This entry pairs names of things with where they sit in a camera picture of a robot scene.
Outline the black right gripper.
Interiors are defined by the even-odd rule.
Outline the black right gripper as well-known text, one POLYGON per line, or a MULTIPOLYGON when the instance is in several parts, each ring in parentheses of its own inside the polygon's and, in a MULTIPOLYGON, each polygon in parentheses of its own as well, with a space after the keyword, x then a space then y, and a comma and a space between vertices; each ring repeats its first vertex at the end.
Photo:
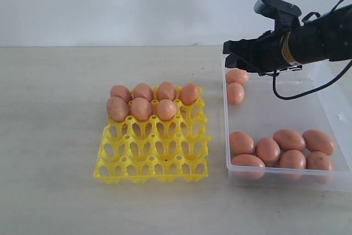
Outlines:
POLYGON ((274 71, 298 71, 302 66, 288 63, 282 55, 283 39, 291 29, 300 26, 300 9, 256 9, 255 13, 274 20, 274 30, 266 31, 257 39, 228 40, 223 43, 224 66, 228 69, 238 68, 248 73, 273 75, 274 71))

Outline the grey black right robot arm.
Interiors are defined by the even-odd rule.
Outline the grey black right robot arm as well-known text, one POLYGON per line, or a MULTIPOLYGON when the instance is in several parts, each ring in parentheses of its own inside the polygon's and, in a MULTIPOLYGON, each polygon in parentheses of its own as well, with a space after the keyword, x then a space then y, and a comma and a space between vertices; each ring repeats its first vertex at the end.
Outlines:
POLYGON ((274 30, 256 39, 226 41, 224 66, 265 75, 304 64, 351 58, 351 5, 314 20, 299 21, 297 6, 261 4, 255 12, 274 20, 274 30))

